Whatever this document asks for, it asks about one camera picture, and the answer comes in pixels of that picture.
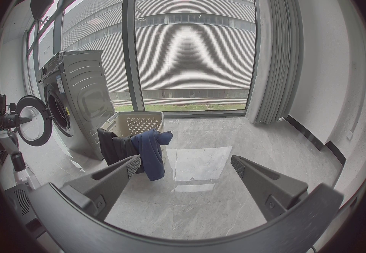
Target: white laundry basket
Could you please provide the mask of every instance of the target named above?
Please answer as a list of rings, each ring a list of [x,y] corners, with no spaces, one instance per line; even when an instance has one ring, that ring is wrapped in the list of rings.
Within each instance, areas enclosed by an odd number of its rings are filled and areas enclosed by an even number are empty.
[[[164,114],[162,112],[149,111],[118,112],[109,118],[102,128],[106,131],[114,132],[118,137],[141,134],[153,128],[162,133],[164,132]],[[162,161],[165,164],[167,149],[165,145],[160,147]]]

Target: curtain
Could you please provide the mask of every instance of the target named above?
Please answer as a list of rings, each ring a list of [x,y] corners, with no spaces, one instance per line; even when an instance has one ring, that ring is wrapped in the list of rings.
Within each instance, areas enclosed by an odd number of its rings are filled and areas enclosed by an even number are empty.
[[[295,0],[258,0],[261,23],[258,65],[246,116],[271,123],[287,116],[299,79],[300,14]]]

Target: grass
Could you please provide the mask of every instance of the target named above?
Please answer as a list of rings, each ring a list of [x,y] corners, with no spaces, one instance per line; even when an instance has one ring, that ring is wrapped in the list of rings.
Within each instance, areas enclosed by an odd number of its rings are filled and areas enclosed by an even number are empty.
[[[227,109],[244,109],[245,104],[186,104],[186,105],[171,105],[171,104],[151,104],[145,105],[147,111],[216,111]],[[115,107],[116,112],[133,111],[131,105],[122,105]]]

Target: floor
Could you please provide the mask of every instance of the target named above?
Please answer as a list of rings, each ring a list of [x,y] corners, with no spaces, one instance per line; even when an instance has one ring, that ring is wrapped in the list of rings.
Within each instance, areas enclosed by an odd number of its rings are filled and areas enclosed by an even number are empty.
[[[116,227],[161,238],[202,239],[246,231],[266,221],[232,168],[243,156],[287,176],[332,185],[341,164],[325,147],[319,152],[287,121],[253,125],[246,118],[166,119],[174,137],[167,146],[165,177],[150,182],[134,175],[106,218]],[[69,153],[54,134],[42,147],[20,150],[41,185],[63,182],[106,166]],[[0,172],[4,189],[14,185],[11,161]]]

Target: ceiling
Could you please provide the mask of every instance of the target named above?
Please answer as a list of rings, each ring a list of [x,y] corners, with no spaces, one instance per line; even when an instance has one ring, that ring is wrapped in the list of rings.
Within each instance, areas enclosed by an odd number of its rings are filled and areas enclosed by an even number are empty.
[[[30,11],[30,0],[25,0],[13,7],[3,28],[0,30],[2,43],[4,44],[23,36],[25,30],[29,29],[32,22],[33,17]]]

